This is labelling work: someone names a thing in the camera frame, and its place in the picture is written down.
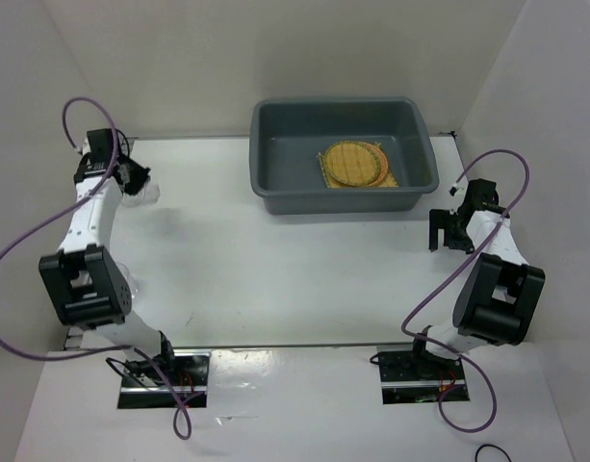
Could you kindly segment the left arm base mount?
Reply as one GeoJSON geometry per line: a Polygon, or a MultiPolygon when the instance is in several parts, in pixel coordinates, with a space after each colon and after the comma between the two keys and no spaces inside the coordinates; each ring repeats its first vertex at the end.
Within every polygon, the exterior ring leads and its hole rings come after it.
{"type": "MultiPolygon", "coordinates": [[[[176,395],[189,408],[207,404],[210,351],[177,348],[171,366],[157,359],[176,395]]],[[[107,357],[106,364],[121,378],[118,409],[174,408],[175,399],[164,380],[146,362],[107,357]]]]}

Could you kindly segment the square woven bamboo mat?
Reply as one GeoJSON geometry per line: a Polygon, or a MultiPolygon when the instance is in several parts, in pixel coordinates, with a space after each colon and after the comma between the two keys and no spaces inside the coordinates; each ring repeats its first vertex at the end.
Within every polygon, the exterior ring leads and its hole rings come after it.
{"type": "MultiPolygon", "coordinates": [[[[371,142],[367,142],[367,141],[360,141],[360,142],[363,142],[367,145],[369,145],[369,143],[371,143],[371,142]]],[[[344,187],[344,186],[340,186],[340,185],[329,185],[322,173],[322,170],[321,170],[321,174],[322,174],[322,178],[325,183],[325,186],[329,189],[353,188],[353,187],[344,187]]],[[[394,176],[394,174],[392,173],[390,163],[389,163],[389,173],[387,174],[386,179],[380,185],[378,185],[376,187],[367,186],[367,187],[356,187],[356,188],[365,189],[365,188],[397,188],[397,187],[398,187],[398,181],[397,181],[396,177],[394,176]]]]}

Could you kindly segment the round green-rimmed bamboo tray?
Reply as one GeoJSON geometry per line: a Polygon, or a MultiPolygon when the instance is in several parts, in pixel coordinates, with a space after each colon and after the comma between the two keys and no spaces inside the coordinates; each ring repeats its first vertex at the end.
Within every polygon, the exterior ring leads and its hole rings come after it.
{"type": "Polygon", "coordinates": [[[367,187],[382,170],[374,148],[360,141],[337,141],[327,147],[319,159],[329,185],[367,187]]]}

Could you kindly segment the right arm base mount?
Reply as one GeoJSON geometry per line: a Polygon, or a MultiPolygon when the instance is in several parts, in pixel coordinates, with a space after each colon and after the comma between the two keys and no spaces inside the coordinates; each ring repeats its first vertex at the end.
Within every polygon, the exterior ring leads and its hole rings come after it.
{"type": "Polygon", "coordinates": [[[390,404],[469,401],[465,373],[458,359],[431,355],[410,343],[379,346],[369,358],[379,372],[382,401],[390,404]]]}

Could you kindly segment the round orange woven basket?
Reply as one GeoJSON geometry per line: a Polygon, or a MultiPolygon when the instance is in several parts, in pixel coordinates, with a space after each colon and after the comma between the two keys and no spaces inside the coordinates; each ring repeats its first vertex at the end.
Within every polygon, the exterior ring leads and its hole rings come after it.
{"type": "Polygon", "coordinates": [[[387,174],[389,173],[389,161],[384,152],[380,149],[380,147],[377,144],[369,143],[369,147],[375,153],[380,164],[380,171],[377,177],[371,183],[369,183],[370,187],[376,187],[386,179],[387,174]]]}

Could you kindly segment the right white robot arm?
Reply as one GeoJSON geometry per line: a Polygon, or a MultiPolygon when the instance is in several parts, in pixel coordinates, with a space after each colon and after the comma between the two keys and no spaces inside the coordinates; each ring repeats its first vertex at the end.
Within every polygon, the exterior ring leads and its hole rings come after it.
{"type": "Polygon", "coordinates": [[[483,346],[520,344],[529,329],[546,275],[520,253],[511,232],[510,217],[500,215],[496,184],[471,180],[462,204],[454,211],[429,212],[428,249],[440,245],[472,255],[481,253],[457,297],[452,318],[423,330],[450,347],[446,350],[416,339],[408,355],[408,367],[419,378],[429,378],[442,362],[455,360],[483,346]]]}

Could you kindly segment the clear glass cup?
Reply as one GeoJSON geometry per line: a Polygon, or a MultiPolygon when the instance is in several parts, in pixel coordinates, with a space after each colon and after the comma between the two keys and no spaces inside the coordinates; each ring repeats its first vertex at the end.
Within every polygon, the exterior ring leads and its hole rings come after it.
{"type": "Polygon", "coordinates": [[[131,297],[136,297],[139,293],[139,284],[137,280],[134,278],[131,271],[124,264],[117,262],[116,266],[129,286],[131,297]]]}
{"type": "Polygon", "coordinates": [[[148,180],[136,194],[125,194],[120,205],[125,208],[152,205],[158,202],[160,195],[159,185],[152,180],[148,180]]]}

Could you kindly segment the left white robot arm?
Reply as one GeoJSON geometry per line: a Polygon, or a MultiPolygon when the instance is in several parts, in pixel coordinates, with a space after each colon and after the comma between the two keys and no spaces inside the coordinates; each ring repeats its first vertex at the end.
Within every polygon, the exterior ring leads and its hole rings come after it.
{"type": "Polygon", "coordinates": [[[123,366],[130,375],[164,385],[178,373],[171,343],[134,311],[136,281],[110,252],[117,209],[154,204],[160,197],[149,168],[130,152],[118,129],[87,133],[73,177],[80,206],[57,252],[40,258],[38,272],[63,325],[125,347],[123,366]]]}

